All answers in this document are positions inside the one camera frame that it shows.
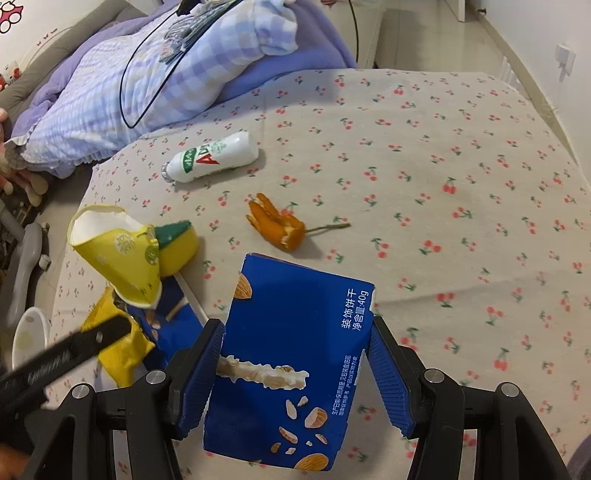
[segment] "floral bedsheet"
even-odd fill
[[[160,178],[176,152],[239,129],[260,142],[255,163],[176,187]],[[309,227],[352,227],[283,253],[244,217],[257,192]],[[91,203],[155,225],[190,219],[202,245],[183,276],[211,317],[225,317],[247,252],[368,280],[398,342],[428,367],[474,387],[519,385],[565,461],[589,434],[589,186],[533,107],[493,77],[290,74],[96,166],[82,205]],[[104,286],[68,248],[53,339],[80,326]],[[113,385],[91,361],[52,387],[52,402],[81,381]],[[206,453],[201,435],[177,446],[186,479],[306,475]],[[116,441],[119,473],[131,476],[124,435]],[[471,478],[474,432],[464,443]],[[403,479],[415,447],[388,423],[364,364],[335,467],[308,475]]]

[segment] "cardboard box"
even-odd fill
[[[373,292],[367,282],[247,255],[204,448],[248,462],[329,470],[369,343]]]

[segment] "pillow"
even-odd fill
[[[48,82],[51,74],[64,59],[97,31],[115,23],[144,16],[141,11],[131,7],[124,0],[105,0],[51,43],[24,72],[18,72],[18,81],[12,83],[10,88],[0,91],[0,108],[8,112],[8,121],[4,123],[5,140],[12,134],[13,123],[29,108],[37,91]]]

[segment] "human hand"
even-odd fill
[[[19,478],[25,471],[29,457],[4,443],[0,443],[0,480]]]

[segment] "white bowl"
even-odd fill
[[[49,324],[41,309],[31,307],[22,314],[12,341],[12,369],[16,370],[47,346]]]

